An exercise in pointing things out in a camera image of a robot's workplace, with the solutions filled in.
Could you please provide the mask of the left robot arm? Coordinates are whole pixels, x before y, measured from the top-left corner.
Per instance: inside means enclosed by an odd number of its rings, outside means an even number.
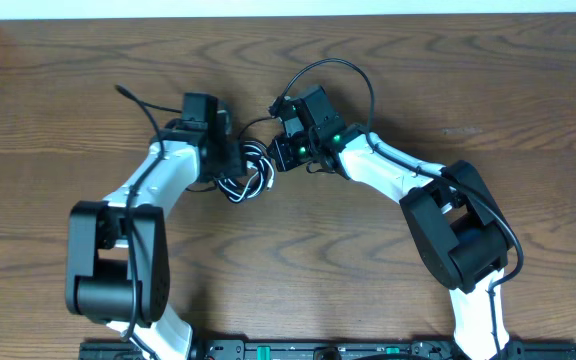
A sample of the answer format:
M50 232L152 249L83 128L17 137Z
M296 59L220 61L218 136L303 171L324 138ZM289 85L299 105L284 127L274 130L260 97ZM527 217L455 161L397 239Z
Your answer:
M147 359L189 359L198 351L191 325L169 303L167 216L190 185L245 172L222 101L189 92L176 114L155 127L144 161L124 184L69 214L68 311L118 332Z

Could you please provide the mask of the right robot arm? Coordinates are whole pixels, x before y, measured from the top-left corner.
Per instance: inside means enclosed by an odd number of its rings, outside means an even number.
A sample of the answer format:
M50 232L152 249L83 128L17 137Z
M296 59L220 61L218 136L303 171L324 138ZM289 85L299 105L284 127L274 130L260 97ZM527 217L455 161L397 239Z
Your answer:
M312 162L372 187L401 207L422 262L450 292L454 340L470 359L503 359L509 335L498 290L518 239L478 171L419 160L366 125L347 124L321 86L281 95L269 108L283 127L269 147L281 172Z

